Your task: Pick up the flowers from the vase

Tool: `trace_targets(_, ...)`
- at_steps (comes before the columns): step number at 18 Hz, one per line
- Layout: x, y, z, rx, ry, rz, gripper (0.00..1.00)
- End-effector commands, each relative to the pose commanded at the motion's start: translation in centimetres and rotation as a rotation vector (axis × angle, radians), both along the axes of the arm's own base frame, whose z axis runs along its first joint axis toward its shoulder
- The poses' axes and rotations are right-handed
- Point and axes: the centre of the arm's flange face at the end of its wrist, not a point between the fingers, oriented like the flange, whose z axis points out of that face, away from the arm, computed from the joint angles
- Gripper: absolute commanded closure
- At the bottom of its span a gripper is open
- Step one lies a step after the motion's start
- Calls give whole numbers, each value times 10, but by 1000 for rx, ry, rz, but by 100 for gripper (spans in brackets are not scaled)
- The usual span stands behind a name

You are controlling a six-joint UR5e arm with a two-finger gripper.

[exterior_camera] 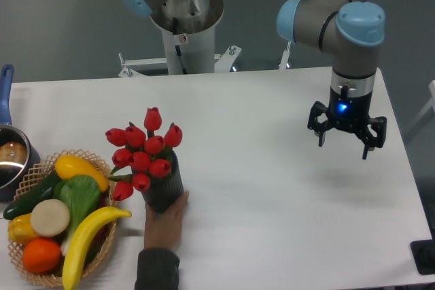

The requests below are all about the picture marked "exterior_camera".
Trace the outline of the dark grey sleeved forearm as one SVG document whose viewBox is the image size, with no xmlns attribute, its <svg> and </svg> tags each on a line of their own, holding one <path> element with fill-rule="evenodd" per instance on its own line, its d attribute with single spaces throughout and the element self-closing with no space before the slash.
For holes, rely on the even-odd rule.
<svg viewBox="0 0 435 290">
<path fill-rule="evenodd" d="M 135 289 L 179 289 L 178 256 L 163 248 L 144 249 L 138 254 Z"/>
</svg>

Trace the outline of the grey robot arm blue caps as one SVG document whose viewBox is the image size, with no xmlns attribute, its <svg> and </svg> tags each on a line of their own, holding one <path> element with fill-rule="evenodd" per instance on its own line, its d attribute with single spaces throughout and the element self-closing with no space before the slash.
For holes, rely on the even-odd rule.
<svg viewBox="0 0 435 290">
<path fill-rule="evenodd" d="M 122 0 L 160 29 L 171 75 L 227 71 L 228 57 L 215 59 L 215 27 L 223 0 Z M 316 102 L 308 128 L 320 141 L 327 131 L 354 134 L 364 151 L 384 145 L 387 120 L 369 109 L 379 49 L 385 38 L 385 12 L 369 0 L 288 0 L 276 19 L 280 37 L 317 48 L 333 57 L 330 99 Z"/>
</svg>

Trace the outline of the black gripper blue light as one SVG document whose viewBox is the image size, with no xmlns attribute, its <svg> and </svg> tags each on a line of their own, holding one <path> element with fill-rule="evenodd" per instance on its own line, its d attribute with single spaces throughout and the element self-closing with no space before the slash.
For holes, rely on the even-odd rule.
<svg viewBox="0 0 435 290">
<path fill-rule="evenodd" d="M 324 145 L 326 132 L 334 128 L 352 134 L 363 133 L 363 160 L 369 151 L 382 148 L 386 140 L 387 118 L 369 116 L 371 98 L 372 92 L 342 98 L 331 88 L 328 107 L 316 101 L 310 110 L 307 128 L 317 136 L 318 146 Z"/>
</svg>

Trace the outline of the person's bare hand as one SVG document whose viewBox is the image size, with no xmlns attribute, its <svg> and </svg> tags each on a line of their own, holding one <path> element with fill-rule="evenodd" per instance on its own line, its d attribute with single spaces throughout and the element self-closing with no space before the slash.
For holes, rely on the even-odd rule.
<svg viewBox="0 0 435 290">
<path fill-rule="evenodd" d="M 190 192 L 184 192 L 164 213 L 156 214 L 145 206 L 144 249 L 172 251 L 181 240 L 182 221 Z"/>
</svg>

